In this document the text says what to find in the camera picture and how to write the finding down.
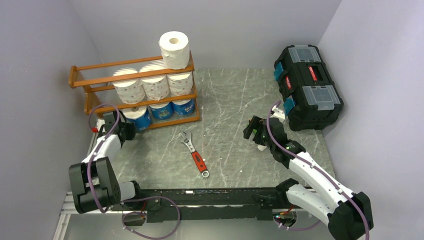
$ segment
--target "blue toilet paper packaging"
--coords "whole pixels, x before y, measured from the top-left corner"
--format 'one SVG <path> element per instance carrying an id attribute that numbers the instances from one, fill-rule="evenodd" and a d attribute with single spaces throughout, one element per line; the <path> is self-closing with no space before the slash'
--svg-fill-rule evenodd
<path id="1" fill-rule="evenodd" d="M 122 110 L 122 112 L 129 122 L 135 123 L 135 127 L 138 131 L 147 129 L 152 123 L 146 106 L 126 108 Z"/>
<path id="2" fill-rule="evenodd" d="M 170 101 L 159 104 L 153 104 L 149 107 L 151 110 L 151 114 L 155 119 L 169 119 L 174 113 L 174 108 Z"/>
<path id="3" fill-rule="evenodd" d="M 191 114 L 195 110 L 195 100 L 173 101 L 172 106 L 174 111 L 180 116 L 186 116 Z"/>

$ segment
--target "white wall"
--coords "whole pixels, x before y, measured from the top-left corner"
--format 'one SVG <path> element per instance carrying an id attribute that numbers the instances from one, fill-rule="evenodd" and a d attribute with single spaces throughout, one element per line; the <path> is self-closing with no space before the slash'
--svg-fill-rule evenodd
<path id="1" fill-rule="evenodd" d="M 68 0 L 0 2 L 0 239 L 53 238 L 91 138 L 69 70 L 100 62 Z"/>
<path id="2" fill-rule="evenodd" d="M 324 131 L 338 180 L 370 197 L 371 239 L 423 239 L 423 1 L 343 0 L 318 46 L 345 102 Z"/>
<path id="3" fill-rule="evenodd" d="M 341 0 L 71 0 L 105 62 L 159 56 L 187 34 L 197 68 L 266 68 L 287 45 L 318 44 Z"/>

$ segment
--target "red wrench handle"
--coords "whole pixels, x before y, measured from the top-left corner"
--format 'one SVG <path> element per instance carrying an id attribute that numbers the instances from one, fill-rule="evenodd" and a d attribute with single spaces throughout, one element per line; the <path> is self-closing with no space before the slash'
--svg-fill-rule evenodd
<path id="1" fill-rule="evenodd" d="M 194 151 L 191 153 L 191 156 L 193 157 L 194 162 L 196 163 L 197 168 L 199 169 L 200 173 L 203 173 L 204 171 L 207 171 L 208 168 L 206 167 L 205 162 L 203 162 L 203 158 L 200 156 L 198 151 Z"/>

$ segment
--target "toilet paper package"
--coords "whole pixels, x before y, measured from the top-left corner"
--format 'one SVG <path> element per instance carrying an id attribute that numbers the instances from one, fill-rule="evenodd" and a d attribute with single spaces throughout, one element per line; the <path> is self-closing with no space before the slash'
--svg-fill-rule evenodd
<path id="1" fill-rule="evenodd" d="M 178 115 L 186 116 L 195 110 L 195 100 L 192 98 L 190 100 L 172 101 L 172 107 Z"/>
<path id="2" fill-rule="evenodd" d="M 185 69 L 190 60 L 189 38 L 182 32 L 169 31 L 159 39 L 163 62 L 169 69 Z"/>
<path id="3" fill-rule="evenodd" d="M 192 92 L 193 75 L 191 72 L 168 75 L 169 90 L 175 96 L 187 95 Z"/>
<path id="4" fill-rule="evenodd" d="M 152 119 L 146 106 L 126 108 L 122 110 L 122 113 L 128 121 L 135 123 L 135 127 L 138 131 L 147 129 L 152 123 Z"/>
<path id="5" fill-rule="evenodd" d="M 165 69 L 160 64 L 151 64 L 140 69 L 140 73 Z M 166 75 L 150 76 L 141 78 L 141 82 L 147 97 L 151 100 L 161 100 L 170 94 L 168 77 Z"/>
<path id="6" fill-rule="evenodd" d="M 159 104 L 152 104 L 149 107 L 151 110 L 151 114 L 155 119 L 169 119 L 174 113 L 173 105 L 170 101 Z"/>
<path id="7" fill-rule="evenodd" d="M 113 76 L 120 76 L 126 74 L 136 74 L 137 70 L 133 68 L 121 68 L 117 70 Z M 116 81 L 112 83 L 116 92 L 124 104 L 136 104 L 141 102 L 146 93 L 143 89 L 142 83 L 138 78 Z"/>

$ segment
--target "red label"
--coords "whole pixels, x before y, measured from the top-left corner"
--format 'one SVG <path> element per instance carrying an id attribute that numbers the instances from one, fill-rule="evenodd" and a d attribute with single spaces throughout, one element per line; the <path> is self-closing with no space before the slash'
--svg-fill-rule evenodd
<path id="1" fill-rule="evenodd" d="M 289 90 L 292 89 L 292 85 L 290 84 L 290 81 L 289 81 L 289 76 L 285 76 L 285 83 L 287 84 L 287 87 Z"/>
<path id="2" fill-rule="evenodd" d="M 310 74 L 312 75 L 312 79 L 314 80 L 314 81 L 317 81 L 318 79 L 317 79 L 317 76 L 315 76 L 315 72 L 314 72 L 314 70 L 312 69 L 312 67 L 311 66 L 308 66 L 308 68 L 309 68 L 309 72 L 310 72 Z"/>

